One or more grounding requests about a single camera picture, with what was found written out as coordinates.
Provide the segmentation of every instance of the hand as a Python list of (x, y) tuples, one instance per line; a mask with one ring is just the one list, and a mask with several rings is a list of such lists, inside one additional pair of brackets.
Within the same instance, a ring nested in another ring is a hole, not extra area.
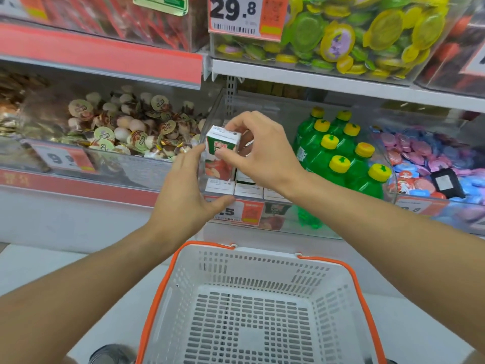
[(216, 157), (239, 168), (258, 185), (285, 196), (288, 188), (306, 173), (296, 159), (283, 127), (262, 113), (243, 112), (227, 123), (226, 130), (242, 133), (239, 154), (219, 149), (215, 152)]
[(201, 195), (197, 169), (204, 148), (204, 144), (199, 144), (177, 156), (145, 226), (151, 235), (168, 242), (173, 251), (235, 201), (232, 195), (224, 195), (214, 202), (206, 202)]

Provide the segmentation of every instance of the left hand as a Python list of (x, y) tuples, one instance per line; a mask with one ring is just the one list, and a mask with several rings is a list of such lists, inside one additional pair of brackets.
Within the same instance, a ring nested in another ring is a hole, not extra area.
[(146, 224), (151, 235), (169, 243), (175, 252), (216, 214), (235, 202), (224, 195), (206, 202), (199, 191), (197, 169), (205, 145), (199, 144), (175, 159)]

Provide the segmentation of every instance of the shopping basket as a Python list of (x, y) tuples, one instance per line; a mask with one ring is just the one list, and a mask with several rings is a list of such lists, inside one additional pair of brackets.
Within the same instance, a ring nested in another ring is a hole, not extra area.
[(180, 248), (137, 364), (385, 364), (355, 272), (342, 262), (204, 242)]

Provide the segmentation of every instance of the apple juice carton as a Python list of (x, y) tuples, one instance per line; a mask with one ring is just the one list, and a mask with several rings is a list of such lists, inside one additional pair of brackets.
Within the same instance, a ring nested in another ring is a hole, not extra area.
[(236, 152), (241, 140), (241, 134), (227, 131), (224, 128), (213, 126), (206, 136), (206, 175), (224, 181), (234, 179), (236, 169), (225, 161), (218, 159), (215, 152), (221, 148), (227, 148)]

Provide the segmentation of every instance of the white floor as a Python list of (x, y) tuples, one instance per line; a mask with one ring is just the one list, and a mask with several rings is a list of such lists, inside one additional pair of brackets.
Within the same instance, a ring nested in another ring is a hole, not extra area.
[[(9, 245), (0, 253), (0, 295), (82, 258), (83, 254)], [(167, 266), (127, 293), (69, 355), (79, 364), (105, 344), (137, 349), (145, 318)], [(386, 356), (398, 364), (462, 364), (471, 347), (405, 299), (366, 294)]]

